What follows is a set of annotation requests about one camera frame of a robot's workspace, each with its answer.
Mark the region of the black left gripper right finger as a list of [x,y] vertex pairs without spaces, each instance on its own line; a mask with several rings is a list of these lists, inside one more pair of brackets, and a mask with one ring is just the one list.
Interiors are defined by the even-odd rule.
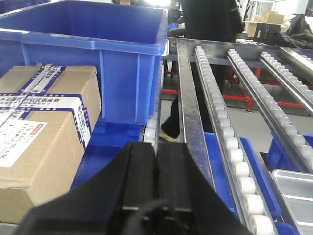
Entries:
[[167,200],[174,210],[173,234],[250,234],[198,169],[186,144],[160,143],[156,162],[158,196]]

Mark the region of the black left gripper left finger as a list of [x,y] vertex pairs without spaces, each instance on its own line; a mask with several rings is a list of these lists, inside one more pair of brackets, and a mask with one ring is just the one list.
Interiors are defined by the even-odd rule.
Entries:
[[89,180],[67,194],[31,209],[17,235],[151,235],[155,152],[129,142]]

